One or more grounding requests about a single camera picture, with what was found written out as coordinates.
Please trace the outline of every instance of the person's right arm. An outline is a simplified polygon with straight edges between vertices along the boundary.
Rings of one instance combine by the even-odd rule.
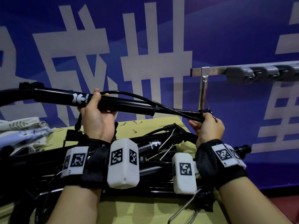
[[[189,120],[198,135],[196,147],[213,139],[221,140],[224,125],[210,113],[204,123]],[[240,177],[219,188],[219,194],[232,224],[291,224],[291,222],[247,178]]]

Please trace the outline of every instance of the person's left hand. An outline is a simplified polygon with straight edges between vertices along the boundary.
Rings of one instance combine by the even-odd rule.
[[[82,115],[84,133],[89,138],[100,139],[111,143],[114,136],[114,116],[116,112],[99,111],[97,105],[101,100],[99,89],[94,94],[85,108],[78,108]]]

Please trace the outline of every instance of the person's right hand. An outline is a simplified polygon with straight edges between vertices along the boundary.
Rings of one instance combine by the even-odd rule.
[[[211,113],[204,113],[202,116],[204,117],[203,123],[189,120],[190,126],[192,126],[193,130],[198,135],[196,141],[197,148],[201,143],[206,143],[213,139],[221,140],[225,129],[222,121],[217,119],[216,122]]]

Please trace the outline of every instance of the hand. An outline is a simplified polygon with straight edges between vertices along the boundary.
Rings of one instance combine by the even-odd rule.
[[[192,126],[193,130],[198,135],[196,141],[197,148],[201,143],[206,143],[213,139],[221,140],[225,129],[222,121],[217,119],[216,122],[211,113],[204,113],[202,116],[204,117],[203,123],[189,120],[190,126]]]
[[[78,108],[82,115],[84,133],[89,138],[100,139],[111,143],[114,136],[114,116],[116,112],[99,111],[97,105],[101,100],[99,89],[94,94],[85,108]]]

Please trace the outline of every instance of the blue backdrop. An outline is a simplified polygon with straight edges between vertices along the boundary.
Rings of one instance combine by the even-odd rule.
[[[293,19],[298,17],[297,1],[0,0],[0,89],[35,80],[46,87],[89,93],[99,83],[103,90],[116,88],[170,107],[196,110],[199,78],[188,76],[191,67],[299,60],[299,49],[277,52],[280,35],[299,33],[299,24],[290,23],[292,14]],[[172,59],[176,53],[182,63]],[[149,66],[144,67],[141,60],[134,62],[146,56]],[[94,80],[88,79],[89,71]],[[258,137],[260,127],[282,126],[285,118],[265,117],[272,85],[230,85],[225,76],[209,77],[207,102],[226,126],[223,141],[232,146],[277,142],[276,135]],[[299,97],[297,84],[278,87],[290,88]],[[288,99],[291,97],[279,97],[272,108],[289,106]],[[18,107],[14,111],[8,106],[0,108],[0,119],[39,115],[50,127],[72,126],[77,121],[70,107],[64,110],[34,101],[9,106],[13,105]],[[292,115],[286,117],[288,124],[299,123],[298,107],[299,98],[291,107]],[[138,118],[118,113],[116,121]],[[297,125],[292,126],[292,133],[283,141],[299,141],[299,128],[294,133]],[[297,145],[247,155],[245,163],[253,182],[259,188],[299,184]]]

